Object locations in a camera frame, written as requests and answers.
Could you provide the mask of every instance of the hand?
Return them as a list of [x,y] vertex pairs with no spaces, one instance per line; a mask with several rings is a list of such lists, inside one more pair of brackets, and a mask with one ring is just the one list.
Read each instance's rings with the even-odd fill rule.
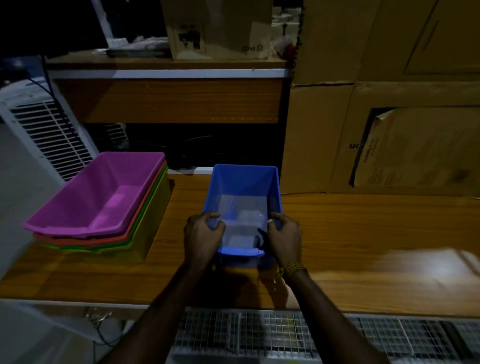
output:
[[278,231],[273,220],[269,220],[267,224],[268,238],[276,262],[280,268],[292,263],[301,263],[300,225],[287,215],[278,212],[272,212],[271,216],[280,220],[283,225],[282,230]]
[[187,225],[183,228],[185,264],[188,266],[203,272],[212,260],[222,241],[226,225],[220,220],[215,229],[210,230],[206,222],[210,218],[218,217],[220,217],[218,212],[207,211],[188,218]]

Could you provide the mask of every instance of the blue bin handle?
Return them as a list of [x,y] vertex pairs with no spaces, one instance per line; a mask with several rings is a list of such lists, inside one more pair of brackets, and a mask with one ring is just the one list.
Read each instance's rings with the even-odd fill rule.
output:
[[257,248],[231,248],[228,246],[220,247],[218,253],[222,255],[236,255],[236,256],[255,256],[260,258],[265,255],[263,250]]

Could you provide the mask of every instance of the plastic bin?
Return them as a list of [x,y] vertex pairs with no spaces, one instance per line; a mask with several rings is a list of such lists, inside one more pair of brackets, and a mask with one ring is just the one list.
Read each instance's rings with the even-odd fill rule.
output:
[[121,235],[164,161],[164,153],[101,153],[24,227],[74,238]]
[[77,246],[77,247],[81,246],[85,248],[91,248],[94,246],[122,243],[126,241],[128,237],[132,234],[132,230],[135,223],[137,222],[137,219],[139,217],[141,218],[141,212],[144,212],[144,207],[146,206],[145,202],[152,197],[151,194],[154,192],[154,189],[158,186],[160,179],[163,177],[163,174],[167,170],[168,170],[167,162],[163,162],[162,167],[158,170],[156,176],[154,177],[154,180],[150,184],[150,187],[148,188],[142,201],[140,202],[140,205],[138,206],[137,211],[135,212],[135,215],[130,221],[130,224],[127,230],[122,235],[112,236],[109,238],[72,239],[72,238],[56,238],[56,237],[51,237],[48,235],[34,232],[33,234],[34,239],[37,241],[45,242],[48,245],[57,246],[60,249],[63,247],[67,248],[69,246]]
[[[271,212],[282,212],[278,170],[270,166],[216,164],[204,211],[221,214],[227,229],[218,249],[218,263],[231,267],[267,267],[271,255],[263,249]],[[210,228],[219,220],[211,219]]]
[[170,201],[171,192],[166,171],[167,169],[164,169],[162,177],[153,187],[127,241],[105,247],[97,246],[92,249],[84,249],[83,247],[75,249],[69,246],[65,247],[68,248],[67,250],[62,249],[62,251],[72,253],[72,255],[78,256],[82,261],[88,263],[143,263]]

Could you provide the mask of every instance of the person's left hand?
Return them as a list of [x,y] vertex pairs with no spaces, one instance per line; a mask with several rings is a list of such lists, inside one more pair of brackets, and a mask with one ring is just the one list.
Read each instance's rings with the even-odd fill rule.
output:
[[220,220],[214,230],[210,230],[206,222],[210,218],[218,218],[218,212],[206,211],[201,215],[190,216],[187,225],[183,228],[185,237],[185,264],[199,269],[206,269],[215,255],[226,229],[225,223]]

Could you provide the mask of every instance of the person's right arm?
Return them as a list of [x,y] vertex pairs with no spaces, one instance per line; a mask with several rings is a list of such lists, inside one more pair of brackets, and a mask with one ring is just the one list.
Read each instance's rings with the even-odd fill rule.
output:
[[[286,267],[301,263],[301,230],[288,216],[272,213],[282,222],[278,231],[268,223],[268,237],[278,265]],[[388,364],[387,357],[378,352],[351,325],[304,269],[286,279],[300,305],[315,346],[324,364]]]

